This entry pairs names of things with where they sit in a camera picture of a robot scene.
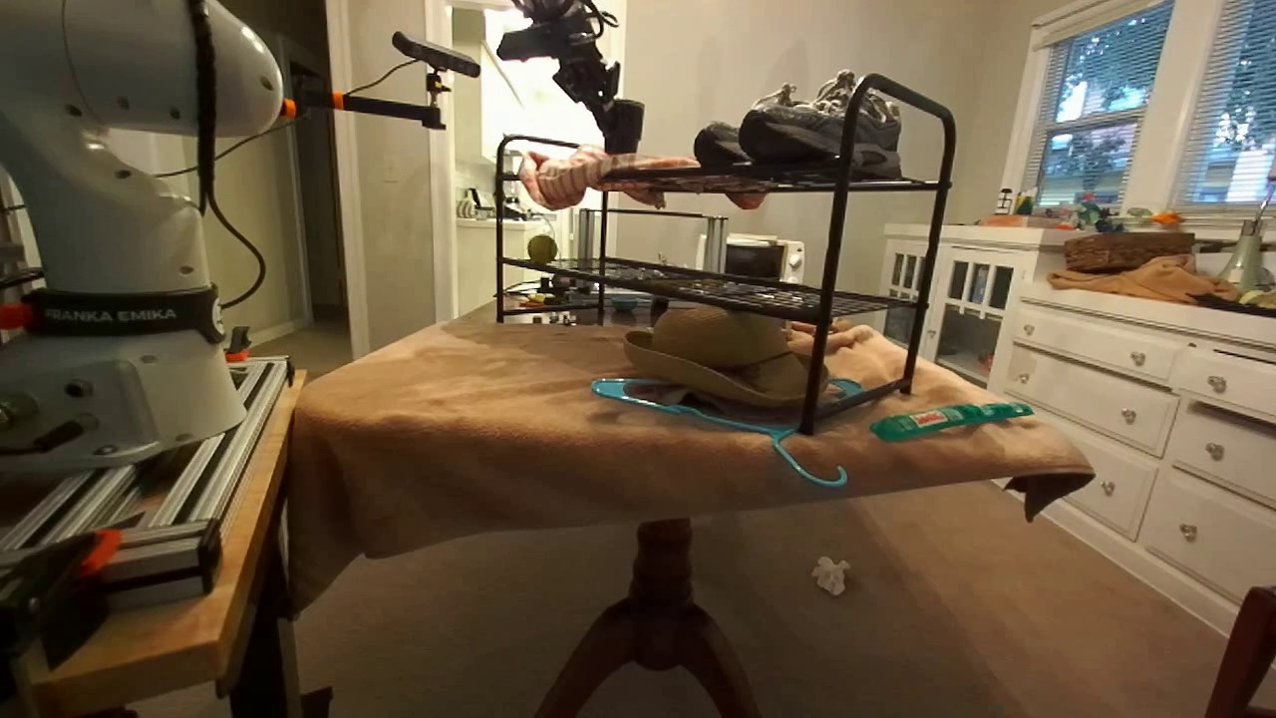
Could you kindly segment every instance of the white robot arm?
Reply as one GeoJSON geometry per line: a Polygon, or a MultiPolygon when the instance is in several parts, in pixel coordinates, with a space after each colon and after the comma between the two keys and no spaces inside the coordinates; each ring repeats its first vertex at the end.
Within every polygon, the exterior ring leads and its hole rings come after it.
{"type": "Polygon", "coordinates": [[[6,0],[0,95],[0,168],[43,263],[32,325],[0,342],[0,479],[234,426],[201,205],[121,162],[104,132],[268,126],[285,79],[265,38],[218,0],[6,0]]]}

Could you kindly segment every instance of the table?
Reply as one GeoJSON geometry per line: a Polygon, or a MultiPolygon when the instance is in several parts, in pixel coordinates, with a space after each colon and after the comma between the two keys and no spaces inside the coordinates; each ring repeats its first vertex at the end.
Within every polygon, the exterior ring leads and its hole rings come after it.
{"type": "MultiPolygon", "coordinates": [[[[879,388],[900,360],[870,329],[826,364],[879,388]]],[[[593,377],[625,370],[621,325],[462,317],[314,377],[289,445],[297,600],[322,594],[357,555],[389,556],[482,531],[638,521],[636,588],[593,622],[544,712],[576,712],[632,656],[689,667],[725,712],[749,712],[741,668],[689,600],[696,514],[976,479],[1019,479],[1025,511],[1037,514],[1088,479],[1088,458],[1037,420],[892,445],[870,433],[882,416],[991,398],[933,364],[918,364],[908,393],[785,439],[819,474],[847,467],[850,487],[801,482],[765,433],[696,426],[591,393],[593,377]]]]}
{"type": "Polygon", "coordinates": [[[285,445],[305,373],[285,388],[222,518],[217,586],[201,599],[117,608],[72,656],[43,668],[28,648],[18,683],[40,718],[107,712],[117,707],[217,683],[234,712],[289,712],[290,668],[281,643],[289,614],[281,507],[285,445]]]}

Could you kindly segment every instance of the table pedestal base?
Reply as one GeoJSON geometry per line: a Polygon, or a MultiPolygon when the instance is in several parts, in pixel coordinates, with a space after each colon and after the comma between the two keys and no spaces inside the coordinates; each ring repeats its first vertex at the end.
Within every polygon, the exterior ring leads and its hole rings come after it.
{"type": "Polygon", "coordinates": [[[759,718],[747,668],[717,622],[689,599],[689,518],[641,521],[636,582],[604,608],[553,679],[540,718],[576,718],[585,696],[625,660],[689,668],[723,718],[759,718]]]}

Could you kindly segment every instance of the window frame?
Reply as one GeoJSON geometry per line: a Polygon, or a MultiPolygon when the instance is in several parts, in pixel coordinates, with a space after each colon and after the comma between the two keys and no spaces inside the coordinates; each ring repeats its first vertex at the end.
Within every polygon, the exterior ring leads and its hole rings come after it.
{"type": "Polygon", "coordinates": [[[1174,13],[1116,203],[1182,205],[1199,219],[1251,213],[1251,205],[1241,203],[1217,205],[1194,199],[1194,183],[1210,156],[1211,115],[1230,90],[1230,57],[1243,31],[1251,0],[1082,0],[1037,17],[1003,187],[1035,187],[1041,176],[1065,43],[1158,5],[1174,5],[1174,13]]]}

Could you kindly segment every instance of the chair leg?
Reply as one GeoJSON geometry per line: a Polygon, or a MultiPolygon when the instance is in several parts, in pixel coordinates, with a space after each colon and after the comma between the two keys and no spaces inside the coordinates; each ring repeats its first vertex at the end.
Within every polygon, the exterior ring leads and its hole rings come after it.
{"type": "Polygon", "coordinates": [[[1210,693],[1210,718],[1247,712],[1251,693],[1262,691],[1276,656],[1276,586],[1256,586],[1243,594],[1233,622],[1230,652],[1210,693]]]}

